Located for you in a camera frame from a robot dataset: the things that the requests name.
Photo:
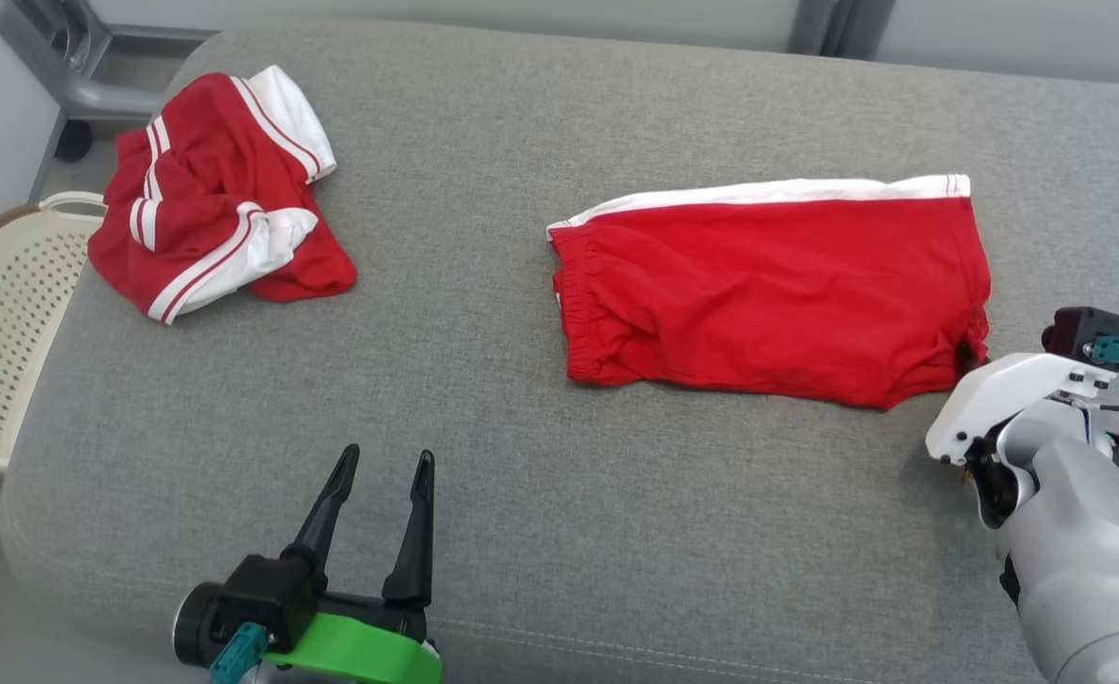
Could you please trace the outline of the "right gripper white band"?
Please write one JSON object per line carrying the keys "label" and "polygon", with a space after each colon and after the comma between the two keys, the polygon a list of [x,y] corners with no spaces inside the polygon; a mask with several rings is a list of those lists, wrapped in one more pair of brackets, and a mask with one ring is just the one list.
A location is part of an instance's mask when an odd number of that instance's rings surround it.
{"label": "right gripper white band", "polygon": [[925,434],[930,458],[963,468],[986,528],[998,530],[1040,488],[1034,455],[1059,438],[1111,459],[1098,399],[1115,381],[1104,371],[1050,353],[1012,353],[990,362],[984,337],[958,345],[966,373]]}

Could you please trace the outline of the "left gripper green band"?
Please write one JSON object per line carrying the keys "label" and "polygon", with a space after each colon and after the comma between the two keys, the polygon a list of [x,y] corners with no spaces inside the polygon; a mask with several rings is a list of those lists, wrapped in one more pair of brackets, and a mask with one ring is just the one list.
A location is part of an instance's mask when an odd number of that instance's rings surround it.
{"label": "left gripper green band", "polygon": [[[325,573],[339,510],[350,498],[360,446],[344,447],[283,560]],[[435,458],[421,451],[410,486],[410,519],[398,556],[383,580],[382,598],[325,594],[291,652],[267,650],[261,666],[280,683],[439,683],[441,655],[427,637],[432,603]]]}

